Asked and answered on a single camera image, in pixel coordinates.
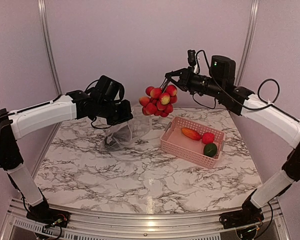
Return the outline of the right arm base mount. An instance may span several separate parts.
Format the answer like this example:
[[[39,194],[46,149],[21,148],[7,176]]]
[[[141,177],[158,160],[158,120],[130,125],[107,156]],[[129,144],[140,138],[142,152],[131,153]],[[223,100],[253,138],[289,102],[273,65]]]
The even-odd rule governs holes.
[[[224,229],[243,227],[262,222],[264,219],[264,215],[261,211],[251,213],[248,210],[243,209],[224,212],[219,216],[219,222],[223,225]]]

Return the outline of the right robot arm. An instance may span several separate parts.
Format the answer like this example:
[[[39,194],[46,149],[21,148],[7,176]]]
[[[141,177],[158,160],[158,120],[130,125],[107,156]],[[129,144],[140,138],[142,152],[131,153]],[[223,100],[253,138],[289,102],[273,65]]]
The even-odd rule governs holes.
[[[232,59],[213,55],[207,64],[208,76],[200,74],[199,61],[193,51],[188,54],[188,63],[187,68],[168,72],[165,78],[184,92],[215,98],[228,111],[259,123],[292,147],[281,169],[250,194],[241,210],[221,215],[226,223],[234,219],[248,224],[263,206],[300,181],[300,119],[281,110],[273,101],[265,101],[259,93],[235,86],[236,62]]]

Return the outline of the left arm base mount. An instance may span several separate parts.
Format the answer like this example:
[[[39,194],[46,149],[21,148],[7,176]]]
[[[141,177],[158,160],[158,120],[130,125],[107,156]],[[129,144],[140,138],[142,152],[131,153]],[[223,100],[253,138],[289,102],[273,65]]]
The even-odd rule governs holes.
[[[42,216],[35,215],[35,213],[27,211],[26,217],[30,220],[43,223],[48,226],[52,226],[52,223],[66,228],[70,219],[70,213],[68,211],[49,208],[47,212],[42,212]]]

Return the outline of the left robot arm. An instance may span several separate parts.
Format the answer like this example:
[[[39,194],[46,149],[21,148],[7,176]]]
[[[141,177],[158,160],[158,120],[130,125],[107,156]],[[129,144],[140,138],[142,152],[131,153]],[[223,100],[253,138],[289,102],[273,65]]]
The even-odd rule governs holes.
[[[89,118],[104,118],[109,127],[133,118],[131,104],[124,99],[124,86],[103,75],[86,90],[74,90],[27,108],[0,110],[0,168],[29,203],[29,214],[43,223],[53,219],[53,211],[24,165],[17,141],[54,124]]]

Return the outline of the bunch of red lychees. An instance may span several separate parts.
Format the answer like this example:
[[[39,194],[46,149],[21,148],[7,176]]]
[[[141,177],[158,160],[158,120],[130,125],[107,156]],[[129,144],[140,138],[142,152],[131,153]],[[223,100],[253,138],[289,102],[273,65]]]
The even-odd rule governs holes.
[[[148,86],[145,96],[139,98],[139,104],[144,116],[166,118],[174,111],[174,104],[178,101],[177,87],[165,78],[159,87]]]

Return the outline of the clear zip top bag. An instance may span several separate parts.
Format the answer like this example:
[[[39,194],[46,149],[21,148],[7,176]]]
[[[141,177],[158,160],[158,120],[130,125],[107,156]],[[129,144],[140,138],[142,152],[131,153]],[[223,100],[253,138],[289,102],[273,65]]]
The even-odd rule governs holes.
[[[105,131],[105,136],[98,145],[100,151],[123,150],[150,132],[152,128],[151,116],[144,115],[141,106],[134,105],[132,115],[133,119],[112,126]]]

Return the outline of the dark purple eggplant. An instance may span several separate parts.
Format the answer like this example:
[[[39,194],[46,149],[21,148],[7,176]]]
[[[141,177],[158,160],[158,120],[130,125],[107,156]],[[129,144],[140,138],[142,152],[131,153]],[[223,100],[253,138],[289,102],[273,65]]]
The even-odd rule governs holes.
[[[128,125],[111,131],[105,140],[107,150],[118,151],[127,146],[132,140],[131,129]]]

